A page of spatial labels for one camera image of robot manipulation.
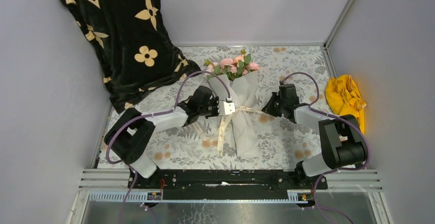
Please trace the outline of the white translucent wrapping paper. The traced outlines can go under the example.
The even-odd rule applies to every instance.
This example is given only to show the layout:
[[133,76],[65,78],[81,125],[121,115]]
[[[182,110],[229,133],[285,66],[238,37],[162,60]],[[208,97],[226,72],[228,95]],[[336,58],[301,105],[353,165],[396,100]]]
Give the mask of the white translucent wrapping paper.
[[[227,76],[220,75],[208,79],[212,90],[219,97],[225,100],[231,94],[235,107],[247,106],[253,108],[255,94],[259,86],[259,71],[251,72],[245,76],[230,81]],[[249,159],[260,156],[258,149],[259,140],[254,131],[251,112],[239,112],[232,117],[232,138],[234,143],[231,146],[236,148],[237,157]]]

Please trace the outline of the cream printed ribbon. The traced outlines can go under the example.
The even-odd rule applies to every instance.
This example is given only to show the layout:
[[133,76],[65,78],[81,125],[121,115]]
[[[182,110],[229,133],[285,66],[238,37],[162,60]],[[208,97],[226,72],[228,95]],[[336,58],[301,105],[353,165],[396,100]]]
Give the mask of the cream printed ribbon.
[[[236,114],[238,114],[239,112],[251,112],[251,113],[258,113],[258,114],[264,114],[263,111],[260,110],[256,110],[247,106],[241,106],[235,109],[235,112],[230,114],[230,115],[225,115],[220,122],[219,128],[216,132],[217,135],[217,145],[216,145],[216,149],[217,149],[217,153],[219,156],[222,155],[222,151],[223,151],[223,146],[225,143],[225,130],[226,127],[230,124],[232,117],[235,116]],[[192,127],[194,128],[194,130],[197,132],[198,136],[202,139],[202,140],[212,140],[215,135],[213,135],[213,137],[208,137],[207,134],[204,132],[204,130],[202,130],[200,124],[196,121],[192,124]]]

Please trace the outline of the pink fake flower bouquet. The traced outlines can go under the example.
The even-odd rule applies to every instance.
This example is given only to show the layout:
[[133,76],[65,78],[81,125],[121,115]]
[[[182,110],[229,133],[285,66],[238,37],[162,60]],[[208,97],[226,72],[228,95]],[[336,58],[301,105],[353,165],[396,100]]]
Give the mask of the pink fake flower bouquet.
[[206,59],[203,66],[206,71],[214,73],[215,75],[225,75],[229,80],[245,76],[251,72],[260,71],[261,67],[255,63],[250,53],[246,53],[244,49],[240,54],[234,58],[223,58],[219,62],[213,62]]

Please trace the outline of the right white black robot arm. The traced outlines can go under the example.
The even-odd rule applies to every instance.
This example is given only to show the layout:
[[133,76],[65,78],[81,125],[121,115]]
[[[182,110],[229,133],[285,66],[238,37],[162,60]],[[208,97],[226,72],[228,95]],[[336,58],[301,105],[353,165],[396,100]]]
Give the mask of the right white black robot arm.
[[356,118],[352,115],[332,117],[315,111],[309,104],[300,102],[293,84],[281,83],[262,112],[284,117],[294,124],[312,129],[320,136],[320,153],[297,163],[290,174],[290,181],[301,189],[309,188],[323,173],[368,159],[368,148],[362,132],[357,128]]

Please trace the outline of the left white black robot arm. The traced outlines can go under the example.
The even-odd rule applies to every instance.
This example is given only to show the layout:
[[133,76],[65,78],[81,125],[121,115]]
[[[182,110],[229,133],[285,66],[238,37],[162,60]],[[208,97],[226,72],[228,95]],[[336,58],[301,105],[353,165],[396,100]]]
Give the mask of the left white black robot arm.
[[175,108],[152,114],[142,114],[135,108],[126,110],[104,137],[104,143],[133,171],[140,175],[144,187],[152,189],[159,183],[157,165],[145,153],[153,134],[181,128],[205,118],[219,115],[219,97],[212,90],[199,86],[193,95]]

